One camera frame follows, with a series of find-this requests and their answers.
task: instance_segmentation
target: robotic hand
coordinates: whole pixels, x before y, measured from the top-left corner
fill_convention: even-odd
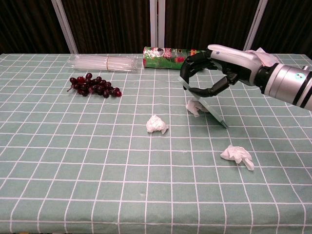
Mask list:
[[[312,111],[312,72],[308,66],[299,69],[276,63],[266,67],[254,54],[222,45],[209,45],[205,52],[186,58],[180,76],[189,83],[189,78],[204,68],[220,70],[225,77],[211,88],[189,89],[200,97],[215,96],[241,81],[259,87],[262,94]]]

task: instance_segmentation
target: grapes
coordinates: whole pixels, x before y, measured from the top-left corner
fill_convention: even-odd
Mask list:
[[[80,76],[77,78],[71,77],[69,79],[72,84],[67,90],[76,89],[77,93],[80,95],[88,96],[89,93],[97,93],[98,95],[103,95],[104,98],[108,98],[110,95],[113,97],[121,97],[122,93],[119,88],[114,88],[111,82],[107,82],[102,79],[102,77],[97,77],[91,79],[92,74],[87,73],[86,78]]]
[[[91,78],[92,78],[92,74],[91,73],[86,74],[86,79],[91,79]]]
[[[83,77],[77,77],[78,83],[84,83],[85,79]]]
[[[69,81],[71,82],[71,84],[76,84],[78,82],[77,79],[73,77],[71,77]]]

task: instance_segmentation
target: white paper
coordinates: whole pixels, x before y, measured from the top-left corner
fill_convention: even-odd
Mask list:
[[[247,53],[252,53],[258,56],[258,58],[261,60],[263,66],[271,67],[275,63],[280,63],[274,55],[266,53],[261,47],[254,50],[246,50]]]
[[[203,112],[209,112],[199,101],[193,99],[188,100],[186,104],[186,109],[191,112],[195,117],[199,116],[199,110]]]
[[[164,121],[161,120],[161,118],[159,118],[156,115],[153,115],[147,121],[146,129],[148,133],[152,133],[154,131],[161,131],[161,133],[164,134],[167,131],[168,126],[166,125]]]
[[[254,163],[252,162],[252,156],[245,150],[243,147],[240,146],[232,146],[229,145],[225,151],[221,153],[221,158],[226,160],[235,161],[239,164],[241,161],[246,165],[248,170],[254,170]]]

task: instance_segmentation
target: bundle of plastic straws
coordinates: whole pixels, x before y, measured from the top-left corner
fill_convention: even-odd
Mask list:
[[[102,71],[134,71],[136,69],[136,58],[125,58],[117,56],[92,56],[73,55],[69,63],[78,70],[102,70]]]

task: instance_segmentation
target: green can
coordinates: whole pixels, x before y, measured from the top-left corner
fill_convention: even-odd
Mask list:
[[[181,69],[184,60],[198,52],[204,51],[146,46],[143,50],[143,65],[144,68]]]

